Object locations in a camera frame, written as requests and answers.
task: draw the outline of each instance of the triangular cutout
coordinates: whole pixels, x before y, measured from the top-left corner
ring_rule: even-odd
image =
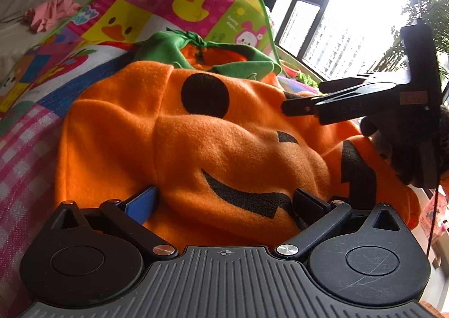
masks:
[[[53,230],[66,230],[68,228],[76,228],[79,224],[76,221],[75,215],[70,209],[64,210],[56,219],[52,226]]]
[[[387,210],[382,210],[374,222],[373,228],[378,230],[400,230],[393,216]]]

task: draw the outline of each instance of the orange felt garment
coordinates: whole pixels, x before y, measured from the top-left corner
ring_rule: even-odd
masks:
[[[285,117],[286,96],[292,94],[257,81],[132,63],[73,103],[61,136],[56,203],[98,207],[156,185],[159,206],[145,226],[180,250],[273,247],[298,233],[289,209],[297,187],[326,200],[349,196],[341,171],[348,139],[375,171],[376,201],[417,225],[416,195],[351,122],[321,126],[313,116]]]

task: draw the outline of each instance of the ribbed gray plate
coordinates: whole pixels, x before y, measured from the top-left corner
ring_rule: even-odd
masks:
[[[129,294],[93,308],[70,310],[34,303],[24,318],[430,318],[418,303],[368,309],[344,304],[312,283],[295,261],[264,247],[188,247],[156,262]]]

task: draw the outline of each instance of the red apple print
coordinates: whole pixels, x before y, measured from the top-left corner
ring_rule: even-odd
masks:
[[[96,52],[95,49],[84,49],[78,52],[77,54],[73,55],[72,57],[65,59],[59,65],[53,67],[49,72],[43,74],[36,81],[34,81],[30,86],[30,90],[39,85],[42,85],[43,83],[46,83],[51,79],[54,79],[57,76],[64,75],[67,72],[77,68],[78,66],[82,65],[85,61],[87,61],[91,53],[95,52]]]

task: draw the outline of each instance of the yellow duck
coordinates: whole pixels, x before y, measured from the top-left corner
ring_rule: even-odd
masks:
[[[174,0],[171,7],[179,18],[186,21],[201,21],[209,12],[203,9],[205,0]]]

